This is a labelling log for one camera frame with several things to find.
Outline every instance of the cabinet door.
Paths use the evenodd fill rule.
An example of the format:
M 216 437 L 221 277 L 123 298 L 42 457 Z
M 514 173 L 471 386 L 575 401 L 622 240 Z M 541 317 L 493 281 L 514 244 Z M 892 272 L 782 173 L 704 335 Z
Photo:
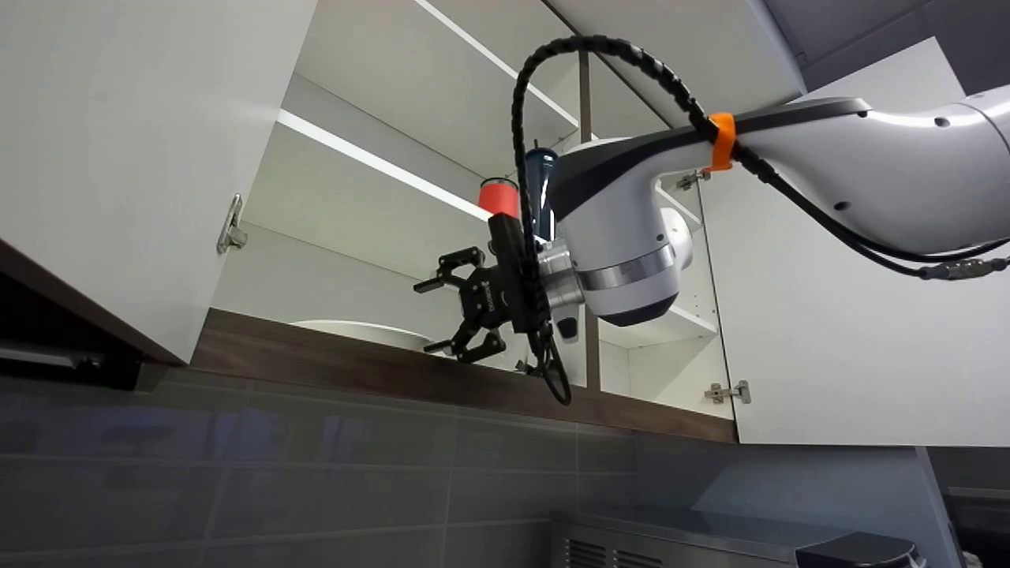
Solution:
M 228 260 L 216 305 L 409 349 L 450 337 L 459 289 L 412 283 L 446 253 L 485 248 L 476 195 L 482 176 L 511 176 L 514 69 L 558 25 L 541 0 L 319 4 L 244 219 L 254 240 Z M 575 58 L 548 69 L 526 131 L 557 150 L 579 132 Z M 507 349 L 481 364 L 511 373 L 526 340 L 511 324 L 502 337 Z M 579 383 L 584 346 L 562 349 Z
M 3 0 L 0 244 L 189 360 L 316 0 Z
M 924 111 L 964 90 L 924 40 L 817 95 Z M 1007 275 L 966 283 L 890 275 L 746 173 L 715 176 L 704 201 L 730 375 L 752 386 L 734 414 L 741 443 L 1010 443 Z
M 657 195 L 659 207 L 684 216 L 692 266 L 682 275 L 674 305 L 662 320 L 633 329 L 602 321 L 602 392 L 732 419 L 730 399 L 715 394 L 730 388 L 696 184 L 682 189 L 682 176 L 665 176 Z

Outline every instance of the wooden shelf edge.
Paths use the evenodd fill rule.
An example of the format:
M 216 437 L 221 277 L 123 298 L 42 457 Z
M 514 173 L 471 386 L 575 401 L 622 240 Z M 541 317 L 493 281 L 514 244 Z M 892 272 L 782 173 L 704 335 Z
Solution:
M 189 368 L 224 379 L 326 386 L 696 443 L 734 443 L 730 419 L 587 388 L 575 388 L 575 401 L 562 407 L 541 379 L 460 367 L 221 311 L 213 311 Z

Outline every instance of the red cap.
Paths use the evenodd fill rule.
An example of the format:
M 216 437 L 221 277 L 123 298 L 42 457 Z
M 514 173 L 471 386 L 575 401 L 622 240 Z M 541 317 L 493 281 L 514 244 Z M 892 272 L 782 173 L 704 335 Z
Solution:
M 522 219 L 518 186 L 511 181 L 481 184 L 481 207 L 490 216 Z

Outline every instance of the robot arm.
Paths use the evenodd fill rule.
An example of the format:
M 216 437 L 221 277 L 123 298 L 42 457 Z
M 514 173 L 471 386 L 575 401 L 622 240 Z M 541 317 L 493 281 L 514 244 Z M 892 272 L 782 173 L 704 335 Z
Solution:
M 639 324 L 674 302 L 692 235 L 674 212 L 659 212 L 652 186 L 662 173 L 704 171 L 720 135 L 684 82 L 630 40 L 558 37 L 537 48 L 514 82 L 511 141 L 522 181 L 530 76 L 548 58 L 584 50 L 657 79 L 689 114 L 692 131 L 593 141 L 558 159 L 545 199 L 558 240 L 545 248 L 533 244 L 526 199 L 522 199 L 522 219 L 496 216 L 490 235 L 499 266 L 482 268 L 467 248 L 467 260 L 476 260 L 474 275 L 456 277 L 463 324 L 448 340 L 456 357 L 481 360 L 502 345 L 493 340 L 471 357 L 467 340 L 481 329 L 496 333 L 511 321 L 537 357 L 526 373 L 544 375 L 562 403 L 570 392 L 552 321 L 562 335 L 575 335 L 575 311 L 587 302 L 612 324 Z M 1010 268 L 1010 260 L 975 260 L 1010 240 L 1010 90 L 931 114 L 881 114 L 866 101 L 805 101 L 746 114 L 734 125 L 732 159 L 871 263 L 924 281 Z
M 739 138 L 833 222 L 890 248 L 955 253 L 1010 238 L 1010 90 L 931 114 L 805 101 L 739 116 Z M 695 131 L 598 141 L 557 161 L 558 240 L 600 320 L 639 324 L 670 311 L 682 260 L 652 186 L 708 165 L 710 141 Z

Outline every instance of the cabinet shelf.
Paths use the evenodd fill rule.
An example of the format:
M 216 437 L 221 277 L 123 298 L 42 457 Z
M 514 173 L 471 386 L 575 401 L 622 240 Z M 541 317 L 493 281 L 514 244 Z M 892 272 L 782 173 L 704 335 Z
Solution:
M 689 232 L 695 235 L 695 232 L 700 232 L 700 219 L 689 207 L 689 206 L 682 206 L 674 195 L 670 195 L 665 189 L 657 189 L 657 195 L 659 195 L 659 207 L 674 207 L 684 222 L 689 222 Z
M 246 222 L 416 281 L 485 240 L 482 219 L 291 131 L 276 131 Z
M 499 116 L 511 104 L 514 68 L 506 68 L 448 14 L 456 9 L 412 0 L 383 4 L 383 9 L 350 9 L 345 0 L 319 4 L 298 69 L 467 171 L 506 173 L 511 171 L 511 135 L 507 119 Z M 567 98 L 552 90 L 533 92 L 526 131 L 552 145 L 579 132 L 579 116 Z
M 609 321 L 600 321 L 600 337 L 606 345 L 639 349 L 639 346 L 674 345 L 689 337 L 715 337 L 715 324 L 696 320 L 682 305 L 671 305 L 662 320 L 652 320 L 633 329 L 617 329 Z

